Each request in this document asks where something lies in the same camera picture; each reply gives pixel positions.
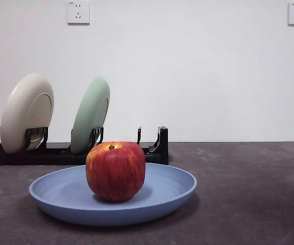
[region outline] plate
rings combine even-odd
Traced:
[[[48,127],[54,108],[50,83],[33,73],[24,77],[13,89],[2,114],[1,144],[6,153],[16,153],[25,146],[26,129]],[[38,146],[43,134],[31,136],[27,150]]]
[[[88,87],[73,124],[70,143],[72,154],[79,154],[90,147],[90,133],[92,129],[104,125],[109,101],[110,88],[102,77],[97,77]]]
[[[47,214],[86,226],[125,226],[151,221],[180,208],[191,197],[196,178],[182,169],[146,163],[145,182],[125,202],[98,198],[86,181],[85,166],[47,174],[29,187],[31,196]]]

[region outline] apple skin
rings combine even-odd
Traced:
[[[143,186],[145,168],[144,152],[133,142],[104,142],[86,157],[87,183],[96,195],[108,201],[133,197]]]

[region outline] floor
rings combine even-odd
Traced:
[[[0,244],[294,244],[294,142],[171,142],[171,166],[197,188],[176,212],[98,228],[56,220],[30,183],[68,166],[0,166]]]

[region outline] dish rack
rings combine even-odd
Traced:
[[[41,144],[27,151],[30,145],[31,135],[43,134],[44,138]],[[91,131],[91,145],[88,150],[80,154],[73,155],[70,146],[67,148],[49,148],[47,147],[48,127],[27,129],[25,133],[25,145],[22,151],[14,154],[7,154],[0,144],[0,165],[84,165],[89,151],[97,144],[102,143],[104,127],[95,128]],[[141,127],[138,128],[137,144],[140,144]],[[146,157],[146,162],[168,165],[168,133],[167,127],[158,127],[156,142],[142,148]]]

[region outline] plate rim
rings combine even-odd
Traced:
[[[170,166],[170,165],[163,165],[163,164],[158,164],[158,163],[150,163],[150,162],[146,162],[146,164],[150,164],[150,165],[160,165],[160,166],[163,166],[163,167],[170,167],[170,168],[175,168],[176,170],[179,170],[179,171],[182,171],[186,174],[188,174],[190,177],[192,177],[193,179],[193,185],[192,187],[190,187],[186,192],[178,195],[178,196],[175,196],[174,198],[171,198],[170,200],[167,200],[166,202],[161,202],[161,203],[157,203],[157,204],[151,204],[151,205],[148,205],[148,206],[136,206],[136,207],[127,207],[127,208],[110,208],[110,209],[105,209],[105,208],[93,208],[93,209],[88,209],[88,208],[78,208],[78,207],[72,207],[72,206],[64,206],[64,205],[56,205],[56,204],[53,204],[51,202],[48,202],[44,199],[42,199],[41,197],[39,197],[38,195],[34,194],[33,192],[33,186],[35,185],[36,182],[38,182],[39,180],[41,180],[42,178],[48,176],[48,175],[52,175],[56,172],[60,172],[60,171],[65,171],[67,169],[71,169],[71,168],[77,168],[77,167],[86,167],[85,165],[80,165],[80,166],[74,166],[74,167],[68,167],[68,168],[64,168],[64,169],[60,169],[60,170],[57,170],[57,171],[53,171],[51,173],[48,173],[46,175],[43,175],[41,177],[39,177],[38,179],[34,180],[30,186],[29,186],[29,193],[30,195],[37,201],[40,201],[44,204],[47,204],[47,205],[50,205],[50,206],[54,206],[54,207],[58,207],[58,208],[65,208],[65,209],[72,209],[72,210],[79,210],[79,211],[106,211],[106,212],[109,212],[109,211],[124,211],[124,210],[136,210],[136,209],[141,209],[141,208],[150,208],[150,207],[157,207],[159,205],[165,205],[167,203],[171,203],[175,200],[179,200],[181,199],[182,197],[185,197],[187,195],[189,195],[190,193],[192,193],[196,186],[197,186],[197,179],[196,177],[191,174],[190,172],[184,170],[184,169],[181,169],[181,168],[178,168],[178,167],[174,167],[174,166]]]

